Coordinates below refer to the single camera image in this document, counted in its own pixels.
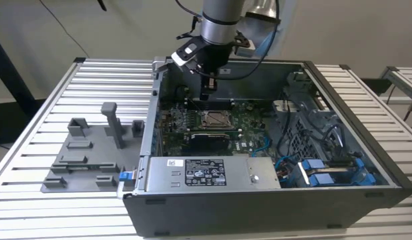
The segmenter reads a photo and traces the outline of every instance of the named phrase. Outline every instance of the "barcode sticker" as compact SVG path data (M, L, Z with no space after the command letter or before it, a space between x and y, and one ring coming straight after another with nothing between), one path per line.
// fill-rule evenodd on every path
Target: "barcode sticker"
M184 167L184 159L169 159L167 160L167 166L169 167Z

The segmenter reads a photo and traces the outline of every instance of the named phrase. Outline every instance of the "power supply label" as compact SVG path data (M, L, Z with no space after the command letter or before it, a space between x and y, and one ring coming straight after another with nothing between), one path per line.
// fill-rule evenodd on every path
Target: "power supply label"
M188 186L226 186L222 159L186 159L185 184Z

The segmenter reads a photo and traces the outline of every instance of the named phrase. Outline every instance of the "green circuit board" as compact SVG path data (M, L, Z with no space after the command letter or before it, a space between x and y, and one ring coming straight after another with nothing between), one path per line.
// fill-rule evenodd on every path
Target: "green circuit board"
M196 135L229 136L228 147L209 152L209 156L252 154L265 146L268 126L264 123L272 111L268 101L238 101L230 110L188 110L180 103L161 111L163 155L194 156L204 152L186 151L190 137ZM275 155L275 148L260 152L258 156Z

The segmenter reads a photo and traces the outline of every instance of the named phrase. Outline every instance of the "slotted metal surface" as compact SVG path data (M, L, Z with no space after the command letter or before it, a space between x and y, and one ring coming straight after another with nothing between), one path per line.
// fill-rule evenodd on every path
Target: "slotted metal surface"
M317 66L353 112L412 180L412 131L351 71ZM151 61L87 59L74 64L0 164L0 239L135 240L114 192L42 193L71 117L106 124L103 102L117 102L123 124L146 118ZM375 210L349 229L196 236L202 240L412 239L412 197Z
M388 79L412 99L412 67L388 67L382 78Z

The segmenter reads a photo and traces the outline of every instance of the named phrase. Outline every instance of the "motherboard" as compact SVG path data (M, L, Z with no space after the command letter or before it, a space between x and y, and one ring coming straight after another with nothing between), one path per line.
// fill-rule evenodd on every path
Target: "motherboard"
M265 100L165 103L161 130L165 156L275 155L267 119L272 102Z

